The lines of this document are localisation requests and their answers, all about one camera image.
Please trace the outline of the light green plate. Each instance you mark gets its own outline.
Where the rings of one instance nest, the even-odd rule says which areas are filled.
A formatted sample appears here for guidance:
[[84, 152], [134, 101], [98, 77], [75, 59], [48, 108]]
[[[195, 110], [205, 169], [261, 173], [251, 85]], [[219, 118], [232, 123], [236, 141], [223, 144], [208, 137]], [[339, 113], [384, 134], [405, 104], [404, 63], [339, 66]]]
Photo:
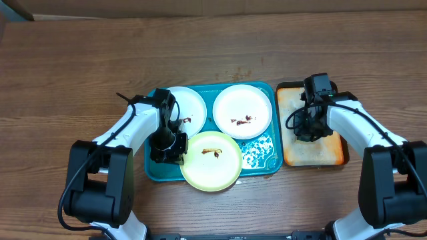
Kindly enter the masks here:
[[215, 192], [233, 185], [242, 172], [242, 151], [230, 136], [205, 131], [189, 140], [184, 164], [184, 179], [194, 188]]

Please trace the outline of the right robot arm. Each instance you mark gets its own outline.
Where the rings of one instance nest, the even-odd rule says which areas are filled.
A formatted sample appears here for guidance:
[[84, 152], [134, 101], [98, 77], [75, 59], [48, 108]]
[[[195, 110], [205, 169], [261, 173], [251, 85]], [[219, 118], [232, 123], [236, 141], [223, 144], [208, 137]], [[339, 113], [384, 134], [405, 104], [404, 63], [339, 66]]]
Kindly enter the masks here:
[[337, 132], [362, 158], [358, 208], [329, 222], [314, 239], [385, 239], [426, 219], [426, 143], [407, 141], [370, 116], [350, 92], [337, 92], [325, 73], [303, 82], [305, 105], [286, 120], [301, 141], [314, 142]]

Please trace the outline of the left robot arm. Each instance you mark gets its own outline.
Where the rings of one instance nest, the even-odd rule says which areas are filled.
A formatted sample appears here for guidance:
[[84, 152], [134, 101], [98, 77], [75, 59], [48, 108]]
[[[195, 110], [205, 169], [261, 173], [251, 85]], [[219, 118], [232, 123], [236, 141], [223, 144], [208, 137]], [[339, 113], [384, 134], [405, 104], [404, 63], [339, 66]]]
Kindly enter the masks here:
[[155, 163], [183, 165], [188, 136], [172, 119], [175, 97], [167, 89], [127, 99], [125, 115], [92, 141], [70, 148], [57, 218], [69, 231], [100, 231], [104, 239], [147, 239], [133, 212], [133, 156], [147, 141]]

